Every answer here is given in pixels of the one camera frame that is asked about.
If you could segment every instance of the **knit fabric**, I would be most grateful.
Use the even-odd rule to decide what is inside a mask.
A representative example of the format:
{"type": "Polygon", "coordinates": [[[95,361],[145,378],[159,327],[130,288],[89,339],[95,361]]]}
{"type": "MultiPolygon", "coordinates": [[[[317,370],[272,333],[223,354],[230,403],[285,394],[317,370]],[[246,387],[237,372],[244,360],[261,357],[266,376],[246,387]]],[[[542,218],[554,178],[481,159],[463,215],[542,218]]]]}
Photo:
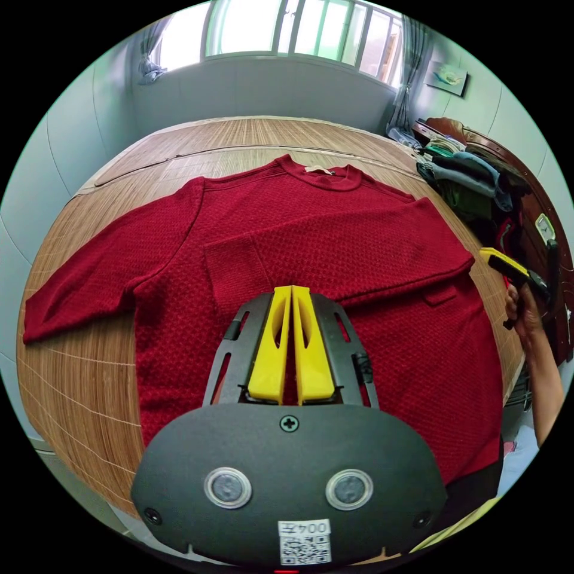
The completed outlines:
{"type": "Polygon", "coordinates": [[[428,199],[352,166],[331,171],[306,172],[285,155],[238,175],[193,179],[123,215],[27,300],[23,342],[135,310],[147,445],[201,406],[239,307],[274,287],[303,285],[346,309],[381,409],[426,440],[446,484],[493,463],[502,375],[469,275],[472,255],[428,199]]]}

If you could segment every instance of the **sweater collar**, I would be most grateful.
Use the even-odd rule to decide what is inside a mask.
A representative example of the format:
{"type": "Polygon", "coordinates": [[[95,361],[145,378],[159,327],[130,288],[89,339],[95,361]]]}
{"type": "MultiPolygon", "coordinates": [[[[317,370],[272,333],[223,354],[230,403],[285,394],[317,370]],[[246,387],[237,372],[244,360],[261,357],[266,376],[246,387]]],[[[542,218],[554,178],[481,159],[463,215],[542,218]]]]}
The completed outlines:
{"type": "Polygon", "coordinates": [[[320,171],[307,172],[305,166],[294,162],[289,154],[279,157],[275,161],[288,174],[322,190],[352,191],[361,184],[361,171],[350,165],[328,168],[334,174],[327,175],[320,171]]]}

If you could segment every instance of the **sweater sleeve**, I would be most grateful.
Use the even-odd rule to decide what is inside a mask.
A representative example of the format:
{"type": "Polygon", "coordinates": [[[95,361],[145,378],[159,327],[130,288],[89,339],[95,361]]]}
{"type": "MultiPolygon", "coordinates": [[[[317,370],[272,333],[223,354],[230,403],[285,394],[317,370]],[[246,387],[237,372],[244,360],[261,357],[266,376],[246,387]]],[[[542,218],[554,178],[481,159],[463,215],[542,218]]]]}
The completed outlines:
{"type": "Polygon", "coordinates": [[[24,344],[133,310],[135,287],[159,273],[199,212],[203,178],[120,216],[26,301],[24,344]]]}

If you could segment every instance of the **furniture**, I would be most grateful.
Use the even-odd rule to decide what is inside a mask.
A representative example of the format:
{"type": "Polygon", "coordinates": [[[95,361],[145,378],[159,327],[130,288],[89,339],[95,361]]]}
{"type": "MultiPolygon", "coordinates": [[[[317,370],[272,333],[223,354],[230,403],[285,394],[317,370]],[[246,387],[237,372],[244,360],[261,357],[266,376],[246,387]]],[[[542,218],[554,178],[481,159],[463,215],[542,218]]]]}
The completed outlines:
{"type": "Polygon", "coordinates": [[[516,178],[520,178],[530,193],[523,197],[523,236],[521,247],[526,253],[528,267],[547,278],[546,240],[540,228],[544,228],[546,216],[555,231],[555,238],[560,250],[560,286],[553,309],[545,316],[546,331],[554,352],[557,364],[572,359],[574,350],[574,321],[571,312],[574,310],[574,269],[564,228],[552,201],[534,174],[511,151],[489,137],[476,132],[460,121],[449,118],[429,118],[419,120],[413,126],[417,140],[426,145],[435,135],[448,135],[466,145],[469,152],[476,153],[494,167],[505,169],[516,178]]]}
{"type": "Polygon", "coordinates": [[[95,322],[25,347],[25,300],[120,215],[174,193],[197,176],[231,175],[286,153],[308,166],[352,164],[416,198],[430,197],[476,256],[471,276],[493,324],[503,370],[501,400],[512,391],[524,358],[514,331],[502,326],[504,282],[478,257],[481,246],[476,238],[419,176],[412,150],[367,132],[294,118],[225,118],[162,130],[110,161],[63,208],[30,271],[16,343],[20,391],[30,422],[80,479],[132,516],[138,515],[130,488],[144,450],[133,315],[95,322]]]}

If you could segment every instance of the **qr code label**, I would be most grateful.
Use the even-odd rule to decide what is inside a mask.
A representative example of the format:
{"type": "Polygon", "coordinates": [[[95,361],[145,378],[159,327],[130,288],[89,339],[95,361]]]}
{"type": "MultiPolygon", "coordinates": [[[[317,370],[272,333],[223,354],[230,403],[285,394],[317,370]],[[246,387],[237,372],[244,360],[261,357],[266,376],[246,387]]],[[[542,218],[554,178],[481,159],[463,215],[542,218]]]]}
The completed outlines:
{"type": "Polygon", "coordinates": [[[303,566],[331,561],[329,536],[307,536],[306,538],[280,538],[281,564],[303,566]]]}
{"type": "Polygon", "coordinates": [[[331,525],[328,519],[281,521],[278,526],[283,566],[331,562],[331,525]]]}

